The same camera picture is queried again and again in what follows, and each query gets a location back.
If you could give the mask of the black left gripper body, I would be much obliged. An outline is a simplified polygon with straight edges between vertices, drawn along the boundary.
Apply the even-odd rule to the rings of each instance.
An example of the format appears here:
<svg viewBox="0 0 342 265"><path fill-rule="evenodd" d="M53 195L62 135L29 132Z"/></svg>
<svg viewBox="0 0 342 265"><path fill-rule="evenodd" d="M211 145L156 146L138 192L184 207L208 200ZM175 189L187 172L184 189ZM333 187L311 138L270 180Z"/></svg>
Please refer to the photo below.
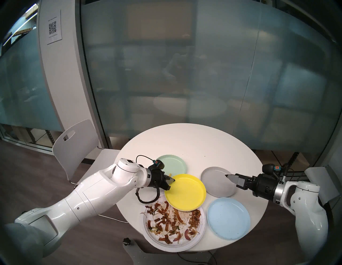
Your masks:
<svg viewBox="0 0 342 265"><path fill-rule="evenodd" d="M161 182L165 182L164 172L159 169L150 169L150 183L148 187L161 188Z"/></svg>

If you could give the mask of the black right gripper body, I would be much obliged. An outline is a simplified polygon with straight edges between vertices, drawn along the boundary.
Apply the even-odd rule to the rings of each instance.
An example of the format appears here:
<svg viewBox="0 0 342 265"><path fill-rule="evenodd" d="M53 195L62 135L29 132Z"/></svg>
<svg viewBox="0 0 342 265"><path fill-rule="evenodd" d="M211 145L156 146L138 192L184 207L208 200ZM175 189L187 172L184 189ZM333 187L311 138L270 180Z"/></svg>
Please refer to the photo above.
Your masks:
<svg viewBox="0 0 342 265"><path fill-rule="evenodd" d="M253 176L246 180L244 187L252 190L255 197L261 197L268 201L274 201L275 190L279 184L279 179L275 179L264 173Z"/></svg>

